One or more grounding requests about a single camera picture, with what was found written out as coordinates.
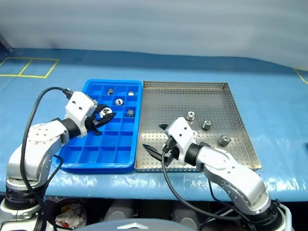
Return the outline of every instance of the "white wall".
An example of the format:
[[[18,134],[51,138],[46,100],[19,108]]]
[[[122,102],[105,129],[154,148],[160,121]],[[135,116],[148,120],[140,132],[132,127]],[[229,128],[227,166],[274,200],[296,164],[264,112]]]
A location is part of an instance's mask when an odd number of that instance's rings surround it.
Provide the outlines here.
[[[307,0],[0,0],[15,48],[240,56],[308,70]]]

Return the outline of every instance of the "stainless steel tray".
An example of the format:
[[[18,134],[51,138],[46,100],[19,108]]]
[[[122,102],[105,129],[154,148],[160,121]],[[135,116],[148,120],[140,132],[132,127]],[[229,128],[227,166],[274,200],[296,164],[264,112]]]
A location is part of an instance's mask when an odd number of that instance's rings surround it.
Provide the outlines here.
[[[226,135],[231,142],[223,149],[230,152],[239,163],[251,169],[261,168],[227,83],[145,81],[135,163],[137,171],[161,171],[161,163],[152,158],[142,144],[161,151],[167,136],[158,125],[170,124],[178,117],[186,117],[188,111],[196,113],[190,125],[198,132],[197,143],[204,141],[219,147],[218,139]],[[212,121],[211,130],[202,129],[204,120]],[[177,160],[168,170],[196,171],[190,165],[179,165]]]

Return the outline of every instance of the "metal nut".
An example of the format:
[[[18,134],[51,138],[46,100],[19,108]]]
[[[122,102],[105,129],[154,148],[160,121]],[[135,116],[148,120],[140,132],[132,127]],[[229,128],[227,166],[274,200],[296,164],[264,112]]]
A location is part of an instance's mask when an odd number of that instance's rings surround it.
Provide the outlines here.
[[[100,117],[103,118],[105,115],[112,113],[111,108],[106,107],[100,111]]]
[[[195,112],[189,111],[189,112],[187,113],[186,119],[187,119],[188,121],[193,121],[194,118],[195,118]]]
[[[221,146],[227,146],[229,143],[230,143],[230,138],[228,136],[225,136],[225,135],[222,135],[220,137],[220,139],[218,140],[218,143],[221,145]]]
[[[127,113],[126,113],[126,116],[127,116],[127,117],[134,117],[134,116],[135,116],[135,112],[134,112],[133,110],[129,109],[129,110],[127,111]]]
[[[203,121],[202,128],[205,130],[210,130],[212,126],[212,122],[209,120]]]
[[[112,88],[109,88],[107,95],[113,95],[113,94],[114,94],[114,90]]]
[[[122,99],[116,99],[115,100],[116,105],[123,105],[124,104],[124,100]]]

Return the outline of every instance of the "metal cylinder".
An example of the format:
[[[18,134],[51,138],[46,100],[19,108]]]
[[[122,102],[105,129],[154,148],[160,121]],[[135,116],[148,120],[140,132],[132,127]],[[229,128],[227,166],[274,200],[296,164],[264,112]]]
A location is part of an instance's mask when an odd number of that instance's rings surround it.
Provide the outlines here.
[[[123,105],[123,104],[124,104],[124,100],[122,100],[122,99],[116,99],[116,100],[115,100],[115,104],[116,104],[116,105]]]
[[[203,121],[202,128],[205,130],[210,130],[212,126],[212,122],[209,120]]]
[[[113,95],[113,94],[114,94],[114,90],[112,88],[109,88],[107,95]]]
[[[133,216],[133,200],[114,200],[104,217],[104,221],[128,219],[133,218]]]
[[[100,111],[100,117],[103,118],[105,115],[112,113],[111,108],[106,107]]]
[[[228,136],[225,136],[225,135],[222,135],[220,137],[220,139],[218,140],[218,143],[221,145],[221,146],[227,146],[229,143],[230,143],[230,138]]]
[[[195,116],[196,116],[195,112],[189,111],[189,112],[187,113],[186,119],[187,119],[188,121],[193,121],[194,118],[195,118]]]
[[[129,109],[129,110],[127,111],[127,113],[126,113],[126,116],[127,116],[127,117],[134,117],[134,116],[135,116],[135,112],[134,112],[133,110]]]
[[[195,211],[175,201],[172,209],[172,220],[193,230],[199,230],[200,222]]]

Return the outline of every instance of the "blue plastic tray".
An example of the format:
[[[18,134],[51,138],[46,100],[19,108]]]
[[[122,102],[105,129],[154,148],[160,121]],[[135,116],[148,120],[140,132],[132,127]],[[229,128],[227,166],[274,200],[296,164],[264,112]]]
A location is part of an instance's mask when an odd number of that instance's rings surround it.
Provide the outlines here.
[[[113,95],[107,95],[109,88]],[[74,138],[64,146],[59,155],[64,159],[61,167],[67,172],[130,172],[134,169],[138,141],[139,118],[141,114],[142,83],[127,80],[89,80],[83,90],[98,104],[108,105],[116,116],[98,130],[96,136],[89,132],[86,137]],[[116,99],[123,99],[118,106]],[[135,111],[135,117],[127,117],[128,109]]]

